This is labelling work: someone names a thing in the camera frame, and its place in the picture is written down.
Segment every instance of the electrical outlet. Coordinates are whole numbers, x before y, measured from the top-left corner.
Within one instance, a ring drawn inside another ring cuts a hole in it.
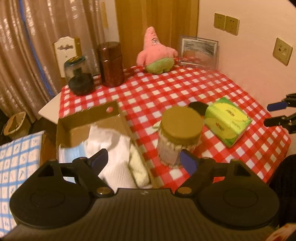
[[[288,65],[291,55],[292,55],[293,47],[285,43],[279,38],[276,38],[276,44],[274,46],[273,56],[284,65]]]
[[[225,18],[226,18],[225,15],[215,13],[214,27],[217,28],[217,29],[224,30],[225,29]]]
[[[225,31],[236,36],[239,32],[239,20],[226,16]]]

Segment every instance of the yellow tissue box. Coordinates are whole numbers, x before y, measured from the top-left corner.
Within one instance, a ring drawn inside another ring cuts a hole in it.
[[[227,147],[241,138],[251,122],[249,116],[225,97],[211,104],[205,112],[205,125]]]

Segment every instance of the glass photo frame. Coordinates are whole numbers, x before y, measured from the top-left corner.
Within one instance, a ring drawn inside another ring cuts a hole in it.
[[[216,70],[218,41],[190,36],[180,36],[179,64],[201,69]]]

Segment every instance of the blue cable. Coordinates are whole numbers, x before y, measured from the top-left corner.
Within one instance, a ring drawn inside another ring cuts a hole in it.
[[[53,94],[53,91],[52,91],[52,88],[50,87],[49,83],[48,83],[48,79],[41,67],[41,63],[37,57],[37,54],[36,54],[36,51],[35,51],[35,48],[32,44],[32,41],[31,41],[31,38],[30,38],[30,35],[29,35],[29,30],[27,28],[27,24],[26,24],[26,17],[25,17],[25,12],[24,12],[24,8],[23,8],[23,4],[22,4],[22,0],[19,0],[19,5],[20,5],[20,13],[21,13],[21,16],[22,16],[22,21],[24,23],[24,26],[25,26],[25,32],[26,32],[26,37],[28,39],[28,42],[30,44],[30,47],[31,47],[31,51],[33,53],[33,56],[34,56],[34,59],[37,63],[37,66],[38,66],[38,69],[39,69],[39,72],[41,74],[41,80],[46,88],[46,90],[48,91],[49,95],[53,98],[55,95]]]

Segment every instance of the chair backrest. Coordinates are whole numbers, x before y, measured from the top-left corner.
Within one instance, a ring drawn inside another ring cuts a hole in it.
[[[59,72],[62,78],[65,78],[64,63],[75,56],[81,56],[81,44],[79,38],[69,36],[60,38],[54,44],[55,57],[59,66]]]

